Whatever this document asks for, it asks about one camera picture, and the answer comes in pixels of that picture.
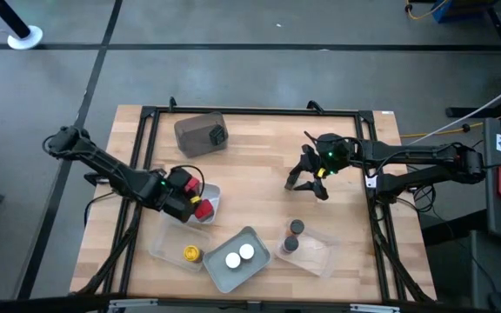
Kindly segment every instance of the white bottle cap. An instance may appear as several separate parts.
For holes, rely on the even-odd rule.
[[[241,246],[241,248],[239,248],[239,255],[244,260],[251,260],[254,256],[254,248],[252,248],[250,244],[245,243]]]
[[[241,257],[235,252],[231,252],[225,257],[225,264],[230,269],[236,269],[241,263]]]

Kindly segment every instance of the transparent plastic bin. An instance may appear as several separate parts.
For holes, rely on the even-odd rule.
[[[207,232],[193,229],[166,213],[162,214],[162,222],[149,252],[155,257],[174,263],[187,270],[198,272],[203,263],[193,263],[184,259],[183,251],[188,245],[195,245],[206,255],[211,251],[211,235]]]
[[[219,208],[219,197],[221,196],[221,194],[222,194],[221,190],[215,184],[206,183],[204,185],[204,192],[202,194],[202,198],[210,200],[210,203],[212,203],[212,207],[214,208],[214,215],[202,222],[198,221],[194,215],[191,215],[187,223],[204,224],[204,225],[214,223],[214,220],[216,219],[217,209]]]
[[[217,126],[224,128],[219,138],[221,143],[214,143],[210,138],[210,132]],[[227,147],[227,128],[224,117],[219,112],[211,112],[199,117],[191,117],[175,123],[175,138],[177,147],[186,157],[197,157]]]
[[[283,251],[284,240],[287,237],[287,229],[290,222],[294,218],[284,224],[279,239],[277,240],[274,253],[277,257],[289,263],[308,270],[309,272],[320,277],[330,277],[331,273],[336,268],[337,256],[341,250],[341,241],[334,236],[328,236],[318,231],[311,230],[304,223],[304,231],[297,240],[299,246],[293,253]]]

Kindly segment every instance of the wooden tabletop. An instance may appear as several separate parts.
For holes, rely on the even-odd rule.
[[[141,108],[140,105],[120,105],[117,108],[107,151],[125,163],[130,161]],[[331,277],[319,278],[274,257],[250,280],[231,293],[223,294],[217,290],[206,269],[189,272],[149,254],[148,248],[157,234],[161,213],[144,210],[130,273],[129,296],[381,301],[361,170],[347,168],[324,180],[330,195],[327,201],[317,200],[309,191],[284,189],[288,173],[301,154],[301,145],[310,143],[303,130],[314,137],[329,132],[354,137],[356,131],[352,118],[224,115],[230,134],[228,148],[188,159],[177,148],[173,125],[193,116],[160,115],[151,168],[169,170],[174,165],[194,164],[202,170],[207,183],[221,188],[216,221],[198,227],[212,235],[212,246],[217,247],[244,226],[252,226],[273,251],[283,224],[289,217],[295,217],[303,220],[307,228],[341,239],[343,244],[336,269]],[[374,117],[378,140],[401,144],[393,113],[375,111]],[[143,163],[150,124],[146,125],[139,164]],[[406,168],[404,165],[388,165],[384,171],[404,174]],[[310,174],[303,173],[300,179],[308,180]],[[95,196],[109,191],[108,186],[99,186]],[[404,193],[401,197],[412,201],[409,194]],[[71,290],[82,288],[109,255],[120,203],[121,198],[115,196],[92,205]],[[423,291],[436,298],[417,213],[400,203],[393,204],[391,212],[401,261]],[[123,258],[118,262],[113,290],[118,289],[122,268]],[[386,272],[390,294],[396,298],[393,273],[387,260]]]

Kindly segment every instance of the dark bottle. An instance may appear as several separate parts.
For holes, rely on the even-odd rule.
[[[299,247],[299,241],[297,240],[297,236],[288,236],[284,240],[284,244],[282,245],[282,251],[290,254],[293,253]]]
[[[299,219],[292,220],[287,229],[287,236],[299,236],[304,230],[304,223]]]

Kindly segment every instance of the gray floor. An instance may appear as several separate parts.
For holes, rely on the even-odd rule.
[[[101,43],[113,0],[9,1],[45,43]],[[500,44],[487,18],[407,19],[398,0],[124,0],[112,43]],[[415,5],[416,12],[430,6]],[[501,3],[498,4],[501,18]],[[0,28],[5,28],[0,21]],[[0,33],[0,43],[6,35]],[[42,140],[74,123],[96,50],[0,50],[0,298],[17,291],[58,161]],[[501,92],[501,52],[110,50],[85,128],[105,146],[119,104],[393,110],[401,133],[450,122],[447,106],[480,106]],[[475,143],[481,129],[426,143]],[[33,296],[59,296],[83,235],[93,188],[75,163]],[[438,186],[438,212],[480,210],[483,185]]]

